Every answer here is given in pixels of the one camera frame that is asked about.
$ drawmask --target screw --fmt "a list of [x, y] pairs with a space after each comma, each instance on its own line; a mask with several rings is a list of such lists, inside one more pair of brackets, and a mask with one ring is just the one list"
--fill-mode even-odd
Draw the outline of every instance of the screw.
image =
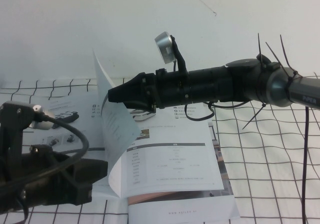
[[30, 151], [34, 152], [34, 153], [37, 153], [39, 150], [36, 147], [33, 148], [32, 146], [30, 146]]
[[26, 199], [26, 191], [25, 190], [22, 190], [21, 198], [24, 199], [24, 200]]

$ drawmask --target white wall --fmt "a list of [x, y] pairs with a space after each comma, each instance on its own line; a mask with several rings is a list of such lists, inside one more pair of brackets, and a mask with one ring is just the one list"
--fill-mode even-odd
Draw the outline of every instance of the white wall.
[[[0, 72], [15, 80], [93, 77], [92, 48], [111, 77], [154, 72], [164, 67], [154, 42], [163, 31], [176, 37], [188, 70], [254, 58], [259, 32], [281, 60], [279, 34], [292, 66], [320, 72], [319, 6], [320, 0], [0, 0]], [[265, 44], [262, 52], [272, 57]]]

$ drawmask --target wire grid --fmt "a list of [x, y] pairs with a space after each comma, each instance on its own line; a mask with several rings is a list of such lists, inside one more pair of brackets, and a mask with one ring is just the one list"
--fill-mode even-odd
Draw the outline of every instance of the wire grid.
[[[129, 78], [115, 79], [120, 85]], [[96, 79], [5, 82], [0, 101], [37, 103], [97, 90]], [[305, 129], [305, 109], [268, 105], [244, 129], [260, 109], [255, 101], [235, 109], [215, 108], [215, 134], [220, 142], [241, 218], [229, 224], [301, 223], [301, 186]], [[320, 223], [320, 112], [311, 109], [306, 181], [306, 216], [309, 224]], [[24, 138], [32, 131], [26, 131]], [[37, 206], [29, 209], [26, 223], [105, 224], [128, 221], [123, 201], [95, 200], [80, 206]], [[23, 213], [0, 215], [0, 223], [23, 219]]]

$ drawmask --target open booklet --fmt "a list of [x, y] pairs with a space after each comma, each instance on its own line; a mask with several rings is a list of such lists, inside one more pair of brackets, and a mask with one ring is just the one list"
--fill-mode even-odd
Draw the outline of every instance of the open booklet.
[[[223, 189], [207, 122], [188, 120], [182, 106], [151, 114], [109, 102], [113, 82], [95, 55], [94, 65], [98, 95], [88, 92], [41, 103], [83, 131], [90, 143], [86, 157], [108, 161], [108, 175], [93, 185], [93, 196]], [[187, 112], [194, 118], [206, 114], [201, 103], [189, 105]], [[60, 127], [35, 133], [38, 143], [55, 151], [81, 148], [78, 138]]]
[[129, 197], [129, 223], [207, 223], [240, 216], [212, 122], [209, 130], [223, 189], [156, 192]]

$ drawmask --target black wire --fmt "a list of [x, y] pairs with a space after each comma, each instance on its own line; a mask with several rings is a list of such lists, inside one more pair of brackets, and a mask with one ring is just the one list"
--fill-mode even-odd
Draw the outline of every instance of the black wire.
[[307, 159], [308, 159], [308, 134], [309, 134], [309, 107], [305, 107], [305, 129], [303, 148], [303, 171], [302, 171], [302, 223], [306, 224], [306, 179], [307, 179]]
[[16, 222], [15, 224], [25, 224], [26, 220], [28, 219], [28, 216], [29, 216], [29, 208], [27, 207], [26, 202], [20, 196], [18, 196], [15, 199], [15, 201], [19, 204], [19, 206], [23, 210], [23, 214], [24, 214], [24, 220]]
[[176, 66], [177, 66], [177, 61], [173, 61], [173, 71], [175, 72], [176, 71]]
[[283, 55], [284, 55], [286, 64], [287, 64], [288, 67], [293, 71], [293, 73], [296, 72], [296, 73], [298, 74], [298, 72], [297, 72], [295, 69], [293, 69], [293, 68], [290, 66], [290, 64], [289, 64], [288, 57], [287, 57], [286, 50], [285, 50], [285, 46], [284, 46], [284, 43], [283, 43], [283, 41], [282, 41], [282, 36], [281, 36], [281, 35], [280, 35], [280, 40], [281, 40], [282, 51], [283, 51]]
[[249, 101], [244, 101], [240, 104], [237, 104], [237, 105], [216, 105], [216, 104], [213, 104], [211, 103], [210, 106], [211, 107], [214, 107], [214, 108], [222, 108], [222, 109], [231, 109], [231, 108], [238, 108], [238, 107], [241, 107], [243, 106], [244, 104], [247, 104]]
[[184, 106], [184, 113], [185, 113], [185, 116], [186, 118], [188, 118], [189, 120], [191, 121], [194, 121], [194, 122], [201, 122], [201, 121], [204, 121], [204, 120], [207, 120], [207, 119], [210, 119], [210, 118], [213, 118], [215, 116], [215, 111], [211, 108], [211, 104], [212, 102], [209, 102], [208, 105], [208, 108], [210, 109], [210, 111], [212, 112], [210, 115], [207, 115], [207, 116], [204, 116], [204, 117], [201, 117], [201, 118], [193, 118], [193, 117], [190, 117], [188, 116], [187, 114], [187, 105]]
[[61, 172], [62, 170], [66, 169], [67, 167], [73, 165], [74, 163], [78, 162], [87, 152], [89, 149], [89, 141], [84, 134], [82, 134], [78, 129], [74, 128], [73, 126], [61, 121], [54, 119], [47, 115], [41, 116], [42, 121], [51, 122], [53, 124], [57, 124], [68, 131], [75, 134], [82, 142], [82, 148], [77, 152], [75, 155], [69, 157], [68, 159], [60, 162], [57, 165], [51, 166], [45, 170], [39, 171], [37, 173], [30, 174], [28, 176], [20, 177], [10, 182], [7, 182], [6, 185], [0, 187], [0, 195], [8, 193], [9, 191], [15, 191], [17, 189], [23, 188], [24, 185], [39, 180], [41, 178], [46, 178]]
[[[88, 152], [92, 152], [92, 151], [105, 151], [106, 149], [104, 147], [90, 147], [88, 149]], [[61, 151], [59, 152], [60, 154], [71, 154], [71, 153], [78, 153], [80, 152], [81, 149], [74, 149], [74, 150], [65, 150], [65, 151]]]

